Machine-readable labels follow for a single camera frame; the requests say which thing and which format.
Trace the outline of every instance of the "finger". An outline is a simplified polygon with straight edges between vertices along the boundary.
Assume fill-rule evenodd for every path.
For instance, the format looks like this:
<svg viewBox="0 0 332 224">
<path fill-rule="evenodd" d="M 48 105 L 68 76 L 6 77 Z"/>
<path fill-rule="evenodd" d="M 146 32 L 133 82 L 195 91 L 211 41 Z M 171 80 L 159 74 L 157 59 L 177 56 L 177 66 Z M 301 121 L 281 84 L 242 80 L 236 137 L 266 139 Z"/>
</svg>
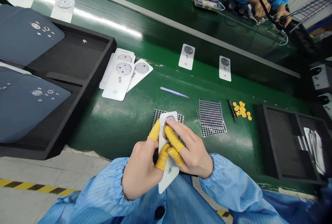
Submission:
<svg viewBox="0 0 332 224">
<path fill-rule="evenodd" d="M 285 22 L 285 28 L 287 27 L 287 25 L 292 21 L 292 18 L 286 18 L 286 22 Z"/>
<path fill-rule="evenodd" d="M 154 141 L 152 138 L 148 138 L 145 142 L 146 149 L 154 150 L 158 148 L 158 142 Z"/>
<path fill-rule="evenodd" d="M 190 151 L 181 143 L 181 141 L 177 138 L 173 130 L 166 126 L 165 133 L 170 141 L 170 143 L 173 145 L 173 147 L 177 150 L 178 153 L 183 157 L 184 160 L 188 159 L 190 157 L 189 153 Z"/>
<path fill-rule="evenodd" d="M 187 141 L 185 140 L 186 136 L 185 135 L 181 135 L 181 131 L 179 129 L 184 129 L 185 131 L 187 131 L 187 134 L 189 134 L 189 136 L 193 139 L 193 141 L 198 141 L 199 137 L 185 124 L 182 124 L 180 122 L 176 122 L 173 120 L 166 120 L 167 124 L 170 125 L 170 127 L 172 127 L 177 134 L 180 135 L 180 137 L 184 140 L 184 142 L 187 144 Z"/>
<path fill-rule="evenodd" d="M 176 134 L 173 132 L 172 128 L 169 126 L 165 127 L 165 134 L 168 137 L 170 143 L 179 152 L 184 147 L 181 141 L 177 138 Z"/>
<path fill-rule="evenodd" d="M 184 163 L 183 158 L 181 157 L 181 155 L 177 152 L 177 150 L 173 147 L 169 147 L 167 150 L 168 155 L 170 155 L 174 161 L 176 162 L 176 164 L 178 166 L 181 166 Z"/>
<path fill-rule="evenodd" d="M 159 132 L 160 132 L 160 121 L 158 119 L 155 125 L 152 127 L 152 130 L 150 131 L 148 138 L 151 138 L 156 142 L 159 137 Z"/>
<path fill-rule="evenodd" d="M 167 158 L 168 158 L 168 153 L 167 150 L 169 148 L 169 144 L 165 144 L 159 154 L 157 163 L 156 163 L 156 167 L 165 171 L 165 166 L 166 166 L 166 162 L 167 162 Z"/>
</svg>

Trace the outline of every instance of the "metal disc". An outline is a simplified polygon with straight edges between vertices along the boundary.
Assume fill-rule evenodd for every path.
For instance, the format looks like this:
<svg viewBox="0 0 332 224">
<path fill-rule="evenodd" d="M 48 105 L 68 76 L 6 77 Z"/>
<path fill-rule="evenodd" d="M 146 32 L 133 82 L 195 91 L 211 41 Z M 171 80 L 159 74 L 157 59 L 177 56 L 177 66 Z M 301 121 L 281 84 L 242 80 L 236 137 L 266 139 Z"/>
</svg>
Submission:
<svg viewBox="0 0 332 224">
<path fill-rule="evenodd" d="M 221 59 L 221 64 L 224 66 L 228 66 L 229 65 L 229 61 L 226 58 L 222 58 Z"/>
<path fill-rule="evenodd" d="M 145 74 L 146 72 L 149 71 L 149 66 L 146 65 L 145 63 L 138 63 L 138 64 L 136 64 L 135 69 L 136 69 L 137 73 Z"/>
<path fill-rule="evenodd" d="M 185 51 L 185 53 L 187 53 L 189 55 L 191 55 L 194 52 L 193 48 L 189 47 L 189 46 L 185 46 L 184 51 Z"/>
</svg>

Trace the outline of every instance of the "worker's hand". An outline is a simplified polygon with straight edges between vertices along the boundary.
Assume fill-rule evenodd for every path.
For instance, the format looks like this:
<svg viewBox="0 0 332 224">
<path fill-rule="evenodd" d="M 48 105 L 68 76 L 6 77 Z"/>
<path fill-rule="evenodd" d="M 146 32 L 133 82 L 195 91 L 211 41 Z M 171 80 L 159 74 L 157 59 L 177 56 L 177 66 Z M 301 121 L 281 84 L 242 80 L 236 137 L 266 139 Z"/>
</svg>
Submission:
<svg viewBox="0 0 332 224">
<path fill-rule="evenodd" d="M 283 19 L 284 22 L 284 27 L 286 28 L 286 26 L 291 22 L 292 18 L 291 17 L 285 17 L 288 16 L 290 13 L 286 10 L 286 5 L 282 4 L 278 7 L 277 9 L 277 15 L 276 15 L 276 19 L 278 21 L 279 18 Z"/>
<path fill-rule="evenodd" d="M 271 4 L 267 0 L 262 0 L 268 12 L 270 12 Z M 255 5 L 255 18 L 260 21 L 265 16 L 265 11 L 259 0 L 249 0 L 250 4 Z"/>
<path fill-rule="evenodd" d="M 208 178 L 213 171 L 213 160 L 206 151 L 202 139 L 180 122 L 171 119 L 167 119 L 166 122 L 186 143 L 184 146 L 173 130 L 167 126 L 165 133 L 173 145 L 168 148 L 167 153 L 175 160 L 182 172 Z"/>
<path fill-rule="evenodd" d="M 122 177 L 123 193 L 126 199 L 133 200 L 155 187 L 163 178 L 167 161 L 167 149 L 164 145 L 156 165 L 152 161 L 154 150 L 158 148 L 160 130 L 159 120 L 152 128 L 146 141 L 137 142 Z"/>
</svg>

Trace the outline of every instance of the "green workbench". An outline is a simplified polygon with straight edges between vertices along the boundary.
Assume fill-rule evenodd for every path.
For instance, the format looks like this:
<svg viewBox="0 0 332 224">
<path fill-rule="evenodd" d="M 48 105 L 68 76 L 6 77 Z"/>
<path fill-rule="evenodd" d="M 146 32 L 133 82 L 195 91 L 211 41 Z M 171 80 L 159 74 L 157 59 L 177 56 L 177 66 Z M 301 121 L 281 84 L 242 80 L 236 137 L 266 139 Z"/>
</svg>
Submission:
<svg viewBox="0 0 332 224">
<path fill-rule="evenodd" d="M 234 74 L 232 82 L 219 79 L 219 68 L 200 59 L 203 53 L 199 50 L 206 49 L 208 55 L 216 57 L 218 64 L 219 55 L 223 55 L 224 52 L 221 47 L 197 40 L 194 36 L 107 0 L 75 1 L 72 24 L 114 37 L 119 48 L 133 51 L 137 58 L 146 59 L 154 70 L 126 94 L 124 101 L 103 98 L 103 91 L 96 88 L 82 120 L 68 143 L 70 147 L 81 151 L 93 150 L 108 159 L 128 157 L 134 144 L 148 136 L 154 109 L 183 114 L 184 123 L 201 136 L 196 113 L 199 109 L 199 99 L 220 101 L 228 132 L 202 138 L 208 152 L 216 152 L 230 159 L 263 189 L 278 190 L 278 187 L 282 187 L 315 194 L 312 185 L 280 181 L 265 175 L 253 110 L 254 104 L 268 104 L 308 114 L 309 108 L 304 101 Z M 53 3 L 54 0 L 35 0 L 32 8 L 50 16 Z M 209 13 L 204 12 L 202 15 L 209 16 Z M 254 32 L 253 27 L 249 26 L 248 30 Z M 264 41 L 265 45 L 270 45 L 276 42 L 273 37 L 262 37 L 263 34 L 259 30 L 255 33 L 252 40 L 257 43 Z M 191 71 L 178 67 L 180 50 L 187 40 L 196 43 L 198 50 Z M 178 91 L 189 98 L 162 91 L 161 86 Z M 232 102 L 245 102 L 253 120 L 240 117 L 240 124 L 236 124 L 227 104 L 228 99 Z"/>
</svg>

